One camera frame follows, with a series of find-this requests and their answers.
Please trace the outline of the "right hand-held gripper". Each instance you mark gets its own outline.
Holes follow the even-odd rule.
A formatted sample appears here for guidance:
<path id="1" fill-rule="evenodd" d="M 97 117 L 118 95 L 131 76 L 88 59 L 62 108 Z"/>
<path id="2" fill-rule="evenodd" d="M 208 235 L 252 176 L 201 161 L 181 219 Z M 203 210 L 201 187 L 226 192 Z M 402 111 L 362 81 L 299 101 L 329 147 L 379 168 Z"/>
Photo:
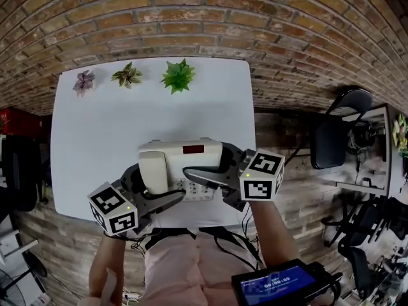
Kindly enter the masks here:
<path id="1" fill-rule="evenodd" d="M 226 171 L 212 167 L 186 167 L 186 179 L 212 189 L 222 189 L 223 202 L 242 211 L 247 202 L 273 201 L 282 184 L 285 157 L 265 149 L 240 150 L 223 145 L 232 152 Z"/>

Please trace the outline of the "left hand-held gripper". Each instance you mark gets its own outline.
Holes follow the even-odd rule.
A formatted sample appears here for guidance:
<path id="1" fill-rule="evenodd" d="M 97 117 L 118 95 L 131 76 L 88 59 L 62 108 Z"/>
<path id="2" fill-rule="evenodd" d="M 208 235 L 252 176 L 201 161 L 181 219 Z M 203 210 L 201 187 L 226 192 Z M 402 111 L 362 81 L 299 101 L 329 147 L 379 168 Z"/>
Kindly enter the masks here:
<path id="1" fill-rule="evenodd" d="M 163 194 L 151 194 L 143 183 L 139 165 L 129 167 L 120 179 L 105 182 L 88 195 L 92 214 L 105 233 L 139 235 L 159 214 L 180 203 L 186 191 L 177 189 Z"/>

